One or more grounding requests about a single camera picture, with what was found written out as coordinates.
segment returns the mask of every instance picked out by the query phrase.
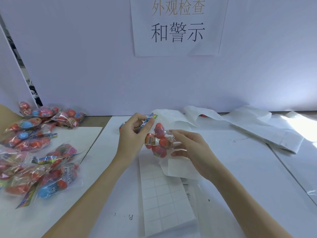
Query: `forearm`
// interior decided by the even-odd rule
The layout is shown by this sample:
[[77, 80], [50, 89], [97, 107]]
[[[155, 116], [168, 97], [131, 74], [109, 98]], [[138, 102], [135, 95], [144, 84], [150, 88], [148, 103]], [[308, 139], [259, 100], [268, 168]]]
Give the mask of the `forearm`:
[[212, 183], [220, 192], [248, 238], [291, 238], [292, 236], [267, 213], [240, 182], [220, 162]]
[[121, 158], [115, 157], [96, 182], [42, 238], [87, 238], [128, 165]]

